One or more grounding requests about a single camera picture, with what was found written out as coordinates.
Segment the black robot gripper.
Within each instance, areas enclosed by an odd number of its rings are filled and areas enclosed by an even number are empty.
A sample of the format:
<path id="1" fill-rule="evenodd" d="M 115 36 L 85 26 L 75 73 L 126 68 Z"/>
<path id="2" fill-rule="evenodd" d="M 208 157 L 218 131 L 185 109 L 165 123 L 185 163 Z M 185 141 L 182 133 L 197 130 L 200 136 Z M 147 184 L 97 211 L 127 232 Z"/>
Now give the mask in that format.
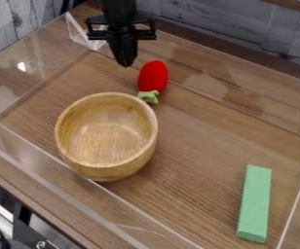
<path id="1" fill-rule="evenodd" d="M 109 22 L 105 15 L 91 17 L 85 22 L 86 36 L 89 40 L 107 40 L 118 64 L 129 67 L 138 55 L 137 40 L 157 39 L 155 21 L 153 17 L 142 13 L 137 13 L 123 24 Z M 118 38 L 122 35 L 125 35 L 125 57 Z"/>

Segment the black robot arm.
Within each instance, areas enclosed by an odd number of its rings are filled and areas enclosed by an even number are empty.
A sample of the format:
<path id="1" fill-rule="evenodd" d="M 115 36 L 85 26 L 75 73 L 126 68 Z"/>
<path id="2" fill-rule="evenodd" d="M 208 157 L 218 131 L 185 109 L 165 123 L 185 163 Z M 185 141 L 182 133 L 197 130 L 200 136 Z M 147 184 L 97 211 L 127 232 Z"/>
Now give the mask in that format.
<path id="1" fill-rule="evenodd" d="M 102 15 L 85 23 L 87 39 L 109 43 L 122 67 L 129 67 L 138 56 L 138 41 L 158 38 L 155 19 L 137 11 L 135 0 L 102 0 Z"/>

